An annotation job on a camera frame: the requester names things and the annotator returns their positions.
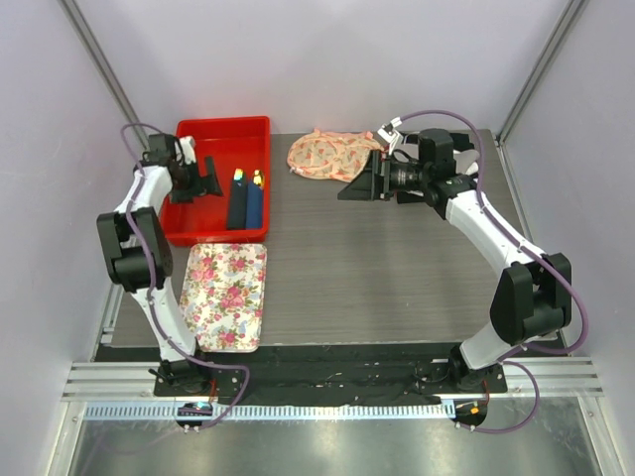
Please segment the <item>dark navy paper napkin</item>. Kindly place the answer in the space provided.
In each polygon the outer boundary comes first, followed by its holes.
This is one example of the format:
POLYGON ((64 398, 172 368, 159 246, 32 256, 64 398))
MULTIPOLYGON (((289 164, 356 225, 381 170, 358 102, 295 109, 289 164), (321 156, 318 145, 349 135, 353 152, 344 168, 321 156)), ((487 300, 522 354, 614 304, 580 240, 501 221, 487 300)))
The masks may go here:
POLYGON ((247 182, 245 178, 233 179, 228 201, 227 223, 228 230, 244 229, 247 214, 247 182))

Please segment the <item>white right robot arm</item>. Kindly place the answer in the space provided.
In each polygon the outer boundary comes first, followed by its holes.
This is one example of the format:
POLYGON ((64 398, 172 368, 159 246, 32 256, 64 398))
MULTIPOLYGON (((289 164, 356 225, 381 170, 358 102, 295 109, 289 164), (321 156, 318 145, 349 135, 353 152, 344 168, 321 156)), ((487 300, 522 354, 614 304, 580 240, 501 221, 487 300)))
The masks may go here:
POLYGON ((547 255, 524 242, 477 192, 476 175, 458 170, 459 154, 474 149, 468 135, 426 129, 404 142, 416 146, 417 153, 397 148, 371 152, 361 172, 337 197, 423 202, 459 230, 497 274, 488 323, 454 346, 448 357, 449 382, 468 392, 511 350, 570 324, 572 297, 566 286, 572 266, 563 254, 547 255))

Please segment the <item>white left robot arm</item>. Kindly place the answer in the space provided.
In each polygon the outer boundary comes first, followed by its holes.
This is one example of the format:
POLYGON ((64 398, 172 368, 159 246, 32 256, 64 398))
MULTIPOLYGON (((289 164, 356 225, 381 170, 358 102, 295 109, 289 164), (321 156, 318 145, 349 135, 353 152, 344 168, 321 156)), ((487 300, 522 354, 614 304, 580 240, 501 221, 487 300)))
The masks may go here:
POLYGON ((142 308, 157 338, 159 368, 151 373, 189 395, 203 394, 211 372, 195 360, 198 344, 185 324, 172 285, 174 260, 159 215, 164 201, 191 203, 197 197, 221 196, 213 158, 199 171, 192 136, 156 130, 148 149, 134 158, 133 182, 122 202, 96 219, 102 254, 111 282, 142 308))

